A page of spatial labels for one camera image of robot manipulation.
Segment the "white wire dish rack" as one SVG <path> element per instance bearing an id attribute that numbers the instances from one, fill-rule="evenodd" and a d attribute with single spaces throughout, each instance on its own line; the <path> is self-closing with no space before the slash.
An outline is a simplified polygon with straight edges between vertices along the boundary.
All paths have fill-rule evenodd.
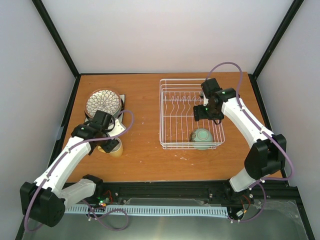
<path id="1" fill-rule="evenodd" d="M 204 102 L 201 88 L 204 81 L 203 78 L 163 78 L 159 81 L 159 141 L 163 149 L 196 150 L 190 135 L 200 128 L 212 134 L 210 150 L 225 142 L 222 124 L 194 119 L 193 107 Z"/>

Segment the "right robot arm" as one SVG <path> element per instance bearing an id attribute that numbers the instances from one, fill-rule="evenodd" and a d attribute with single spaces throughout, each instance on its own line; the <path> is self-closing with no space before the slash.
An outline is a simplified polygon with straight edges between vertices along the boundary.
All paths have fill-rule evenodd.
<path id="1" fill-rule="evenodd" d="M 229 193 L 241 193 L 285 167 L 287 141 L 267 129 L 245 106 L 233 88 L 222 89 L 214 78 L 201 84 L 203 104 L 193 107 L 196 122 L 213 121 L 219 125 L 227 117 L 243 135 L 250 148 L 244 168 L 229 179 Z"/>

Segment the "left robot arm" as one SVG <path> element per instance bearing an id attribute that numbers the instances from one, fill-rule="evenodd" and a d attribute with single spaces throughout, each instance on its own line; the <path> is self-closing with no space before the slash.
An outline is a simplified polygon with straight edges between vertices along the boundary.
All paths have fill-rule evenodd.
<path id="1" fill-rule="evenodd" d="M 71 173 L 81 160 L 91 155 L 96 147 L 110 153 L 118 144 L 117 139 L 125 126 L 111 114 L 98 110 L 93 119 L 79 124 L 71 133 L 66 146 L 34 182 L 25 182 L 20 188 L 24 227 L 33 219 L 43 225 L 54 227 L 65 211 L 78 202 L 90 198 L 103 198 L 103 180 L 87 174 L 77 183 L 64 187 Z"/>

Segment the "yellow ceramic mug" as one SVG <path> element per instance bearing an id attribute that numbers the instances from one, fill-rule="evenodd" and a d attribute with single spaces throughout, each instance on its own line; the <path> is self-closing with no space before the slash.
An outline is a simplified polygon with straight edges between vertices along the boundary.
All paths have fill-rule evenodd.
<path id="1" fill-rule="evenodd" d="M 119 140 L 119 144 L 113 149 L 112 152 L 110 152 L 110 153 L 105 153 L 105 152 L 101 149 L 101 146 L 100 146 L 100 145 L 97 147 L 97 149 L 98 149 L 100 152 L 105 153 L 105 154 L 108 154 L 108 155 L 110 155 L 110 156 L 112 156 L 112 157 L 115 157 L 115 158 L 120 157 L 120 156 L 122 155 L 122 153 L 123 153 L 123 144 L 122 144 L 122 141 L 121 141 L 119 138 L 116 138 L 116 139 Z"/>

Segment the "floral patterned plate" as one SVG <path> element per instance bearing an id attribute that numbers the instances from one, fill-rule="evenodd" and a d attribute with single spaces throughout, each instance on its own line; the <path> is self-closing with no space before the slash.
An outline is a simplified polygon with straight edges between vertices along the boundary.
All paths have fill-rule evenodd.
<path id="1" fill-rule="evenodd" d="M 85 104 L 86 115 L 93 118 L 97 111 L 110 114 L 110 101 L 117 99 L 119 96 L 117 92 L 110 89 L 99 89 L 93 92 Z"/>

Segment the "square black-rimmed plate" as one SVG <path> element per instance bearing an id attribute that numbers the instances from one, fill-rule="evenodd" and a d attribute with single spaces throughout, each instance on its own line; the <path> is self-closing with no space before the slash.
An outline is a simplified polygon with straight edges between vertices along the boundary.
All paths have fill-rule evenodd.
<path id="1" fill-rule="evenodd" d="M 89 124 L 93 121 L 93 118 L 94 118 L 94 117 L 93 117 L 93 118 L 88 117 L 88 116 L 86 115 L 86 113 L 85 113 L 85 108 L 84 108 L 84 114 L 85 114 L 84 123 L 87 124 L 87 125 L 89 125 Z M 108 133 L 109 133 L 110 131 L 112 131 L 113 128 L 115 127 L 115 120 L 116 120 L 116 119 L 118 119 L 119 122 L 123 124 L 123 116 L 124 116 L 124 113 L 119 113 L 119 115 L 118 115 L 117 117 L 113 117 L 113 116 L 112 116 L 112 117 L 110 118 L 110 122 L 109 122 L 108 128 L 105 129 L 105 130 L 102 130 L 102 136 L 103 136 L 103 137 L 109 137 Z"/>

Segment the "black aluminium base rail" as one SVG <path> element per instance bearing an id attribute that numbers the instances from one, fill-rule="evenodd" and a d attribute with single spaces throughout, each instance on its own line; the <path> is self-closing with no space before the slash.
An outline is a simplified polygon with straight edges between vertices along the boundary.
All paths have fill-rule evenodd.
<path id="1" fill-rule="evenodd" d="M 131 198 L 142 199 L 193 199 L 224 207 L 240 206 L 241 202 L 263 200 L 293 200 L 302 204 L 297 187 L 285 182 L 269 181 L 264 183 L 262 192 L 259 186 L 241 193 L 231 193 L 225 180 L 213 181 L 168 181 L 168 182 L 105 182 L 101 185 L 99 196 L 86 197 L 90 204 L 97 204 L 109 196 L 116 204 Z"/>

